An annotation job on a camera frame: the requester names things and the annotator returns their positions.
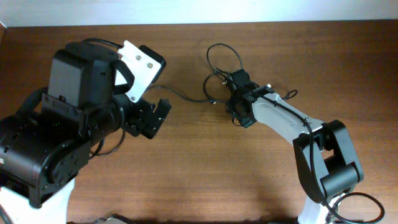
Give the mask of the black cable white usb plug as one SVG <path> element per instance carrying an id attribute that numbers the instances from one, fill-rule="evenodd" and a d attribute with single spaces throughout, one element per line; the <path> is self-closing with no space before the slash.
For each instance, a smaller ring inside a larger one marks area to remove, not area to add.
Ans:
<path id="1" fill-rule="evenodd" d="M 183 93 L 178 92 L 177 90 L 174 90 L 174 89 L 172 89 L 172 88 L 170 88 L 170 87 L 163 86 L 163 85 L 154 85 L 154 86 L 150 86 L 150 87 L 148 87 L 148 88 L 146 89 L 146 91 L 154 90 L 154 89 L 163 89 L 163 90 L 170 91 L 170 92 L 176 94 L 178 97 L 182 98 L 183 100 L 189 101 L 189 102 L 192 102 L 192 103 L 211 103 L 211 104 L 213 104 L 213 105 L 215 105 L 215 104 L 217 104 L 217 103 L 224 103 L 224 104 L 227 104 L 226 101 L 217 100 L 217 99 L 210 98 L 210 97 L 208 97 L 207 99 L 202 99 L 202 100 L 193 99 L 193 98 L 190 98 L 190 97 L 184 95 Z"/>

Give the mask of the black cable gold plug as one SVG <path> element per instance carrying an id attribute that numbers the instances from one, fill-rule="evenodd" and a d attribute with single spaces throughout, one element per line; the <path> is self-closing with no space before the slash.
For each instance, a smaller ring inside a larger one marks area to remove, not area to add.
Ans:
<path id="1" fill-rule="evenodd" d="M 211 73 L 205 78 L 203 82 L 203 92 L 206 100 L 211 104 L 224 103 L 227 104 L 230 96 L 227 98 L 217 98 L 208 91 L 208 81 L 211 78 L 216 78 L 220 85 L 224 88 L 226 86 L 225 77 L 231 73 L 243 69 L 243 61 L 241 56 L 230 45 L 224 43 L 216 43 L 206 51 L 206 61 L 210 67 Z"/>

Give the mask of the black cable dark plugs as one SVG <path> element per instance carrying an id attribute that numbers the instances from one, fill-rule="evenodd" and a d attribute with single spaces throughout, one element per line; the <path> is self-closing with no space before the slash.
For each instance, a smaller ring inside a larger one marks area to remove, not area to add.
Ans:
<path id="1" fill-rule="evenodd" d="M 283 100 L 289 100 L 298 94 L 298 90 L 290 90 L 285 96 L 282 97 Z"/>

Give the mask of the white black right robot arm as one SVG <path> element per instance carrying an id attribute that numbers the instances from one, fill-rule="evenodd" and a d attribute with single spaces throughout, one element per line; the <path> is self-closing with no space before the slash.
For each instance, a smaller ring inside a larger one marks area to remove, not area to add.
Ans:
<path id="1" fill-rule="evenodd" d="M 294 148 L 300 184 L 307 195 L 296 223 L 348 223 L 338 214 L 364 171 L 346 126 L 312 118 L 289 105 L 270 86 L 259 86 L 240 69 L 225 75 L 231 98 L 228 111 L 248 128 L 264 124 Z"/>

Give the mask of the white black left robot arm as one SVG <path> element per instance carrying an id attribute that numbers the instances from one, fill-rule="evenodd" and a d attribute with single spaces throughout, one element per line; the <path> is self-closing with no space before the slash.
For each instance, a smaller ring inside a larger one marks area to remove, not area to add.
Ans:
<path id="1" fill-rule="evenodd" d="M 152 139 L 168 100 L 143 99 L 166 61 L 145 45 L 71 42 L 53 56 L 49 85 L 1 121 L 1 218 L 65 223 L 79 171 L 116 131 Z"/>

